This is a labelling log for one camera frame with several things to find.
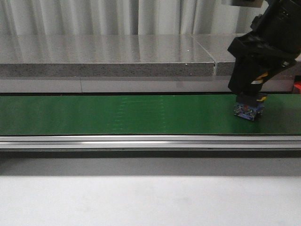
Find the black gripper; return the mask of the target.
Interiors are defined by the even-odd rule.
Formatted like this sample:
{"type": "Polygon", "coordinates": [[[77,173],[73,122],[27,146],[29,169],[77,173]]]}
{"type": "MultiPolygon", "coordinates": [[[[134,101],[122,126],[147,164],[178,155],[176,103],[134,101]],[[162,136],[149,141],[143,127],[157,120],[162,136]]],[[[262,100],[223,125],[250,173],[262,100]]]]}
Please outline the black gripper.
{"type": "Polygon", "coordinates": [[[295,66],[295,59],[300,55],[299,50],[290,53],[271,46],[252,32],[235,37],[228,51],[236,58],[228,84],[228,88],[236,95],[260,91],[268,80],[295,66]]]}

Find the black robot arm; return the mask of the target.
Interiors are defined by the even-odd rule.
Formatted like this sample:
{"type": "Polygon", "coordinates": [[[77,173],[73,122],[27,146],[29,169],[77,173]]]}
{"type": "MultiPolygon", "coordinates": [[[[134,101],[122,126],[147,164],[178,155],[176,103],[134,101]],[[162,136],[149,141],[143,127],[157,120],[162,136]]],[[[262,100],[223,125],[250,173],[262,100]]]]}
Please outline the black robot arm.
{"type": "Polygon", "coordinates": [[[235,57],[228,84],[236,95],[258,92],[261,84],[253,81],[263,74],[263,82],[296,65],[301,53],[301,2],[270,0],[268,8],[256,16],[251,31],[236,37],[228,51],[235,57]]]}

